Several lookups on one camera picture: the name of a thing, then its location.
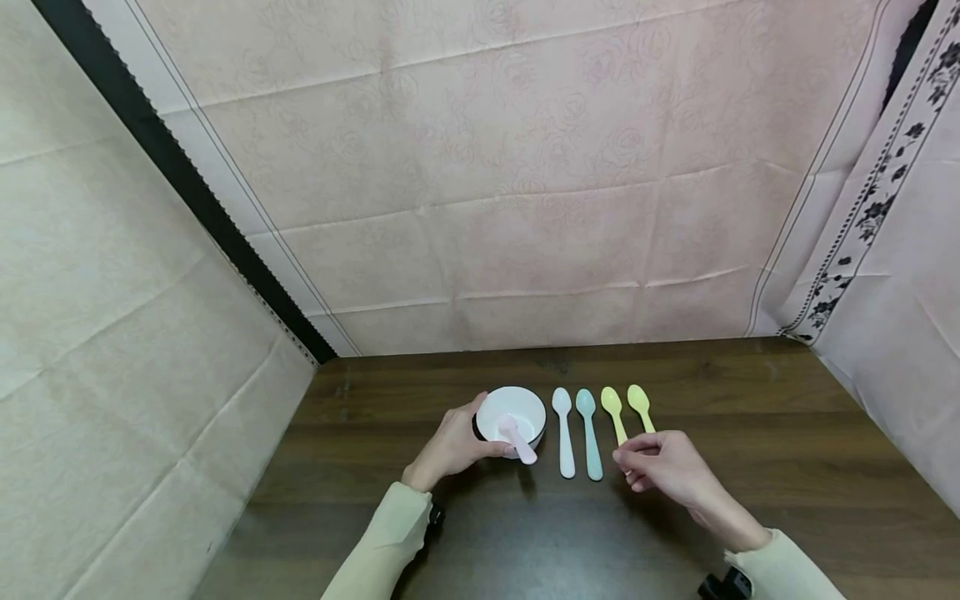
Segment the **beige sleeve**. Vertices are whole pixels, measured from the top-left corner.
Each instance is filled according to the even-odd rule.
[[[733,554],[735,566],[754,586],[754,600],[844,600],[827,575],[783,532],[771,529],[773,540],[759,550]]]
[[[389,600],[403,568],[423,548],[430,497],[394,483],[322,600]]]

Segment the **white bowl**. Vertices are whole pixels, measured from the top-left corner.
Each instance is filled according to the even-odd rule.
[[[523,440],[536,449],[543,430],[546,428],[546,408],[540,397],[526,388],[510,386],[497,388],[487,395],[487,399],[477,411],[477,429],[488,442],[509,442],[500,434],[496,422],[504,415],[513,415],[516,430]],[[508,452],[504,458],[519,458],[516,452]]]

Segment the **left hand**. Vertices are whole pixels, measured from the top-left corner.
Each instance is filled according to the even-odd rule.
[[[482,458],[500,457],[513,449],[506,442],[482,442],[473,435],[473,416],[486,398],[487,393],[483,392],[470,404],[446,411],[437,433],[403,470],[400,482],[418,492],[429,492],[441,478],[459,473]]]

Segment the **plastic spoon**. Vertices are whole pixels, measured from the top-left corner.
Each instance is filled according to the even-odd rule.
[[[516,419],[513,415],[504,415],[497,419],[496,428],[514,445],[516,455],[520,457],[520,462],[524,465],[533,465],[537,461],[537,453],[516,430]]]
[[[627,441],[627,432],[623,430],[623,421],[620,420],[620,411],[623,410],[623,404],[620,402],[620,396],[616,394],[613,388],[604,388],[600,392],[600,405],[610,413],[613,419],[613,429],[616,430],[616,444],[621,445]]]
[[[593,433],[593,413],[597,403],[589,390],[577,392],[577,412],[584,418],[584,431],[587,434],[587,475],[593,481],[603,479],[603,464],[600,462],[600,448],[597,447],[597,437]]]
[[[627,402],[631,408],[640,414],[643,420],[643,430],[647,433],[657,433],[654,429],[654,422],[650,420],[650,398],[646,392],[638,385],[632,385],[627,388]]]
[[[570,414],[570,394],[564,388],[553,391],[553,410],[560,417],[560,475],[572,479],[577,469],[573,464],[573,447],[570,445],[570,429],[566,416]]]

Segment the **wrist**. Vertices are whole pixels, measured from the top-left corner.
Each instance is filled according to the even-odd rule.
[[[403,470],[403,476],[400,477],[400,483],[416,492],[427,493],[433,490],[437,482],[440,481],[440,475],[437,475],[434,469],[414,461]]]
[[[697,509],[702,524],[726,549],[752,552],[773,539],[770,532],[726,490],[716,501]]]

